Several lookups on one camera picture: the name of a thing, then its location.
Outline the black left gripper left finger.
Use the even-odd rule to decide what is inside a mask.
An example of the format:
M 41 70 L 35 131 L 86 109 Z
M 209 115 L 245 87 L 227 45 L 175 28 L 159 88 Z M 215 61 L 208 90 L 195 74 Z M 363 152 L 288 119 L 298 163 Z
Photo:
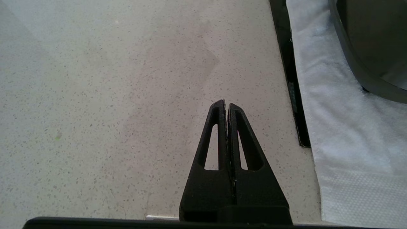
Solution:
M 217 126 L 218 169 L 205 169 L 213 126 Z M 203 127 L 179 205 L 179 220 L 218 222 L 220 209 L 233 204 L 230 153 L 225 101 L 213 103 Z

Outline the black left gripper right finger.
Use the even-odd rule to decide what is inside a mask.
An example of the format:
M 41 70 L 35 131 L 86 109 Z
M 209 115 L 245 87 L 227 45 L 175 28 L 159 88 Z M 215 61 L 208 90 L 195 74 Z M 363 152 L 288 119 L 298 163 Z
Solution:
M 228 141 L 236 203 L 241 206 L 289 204 L 243 109 L 228 110 Z

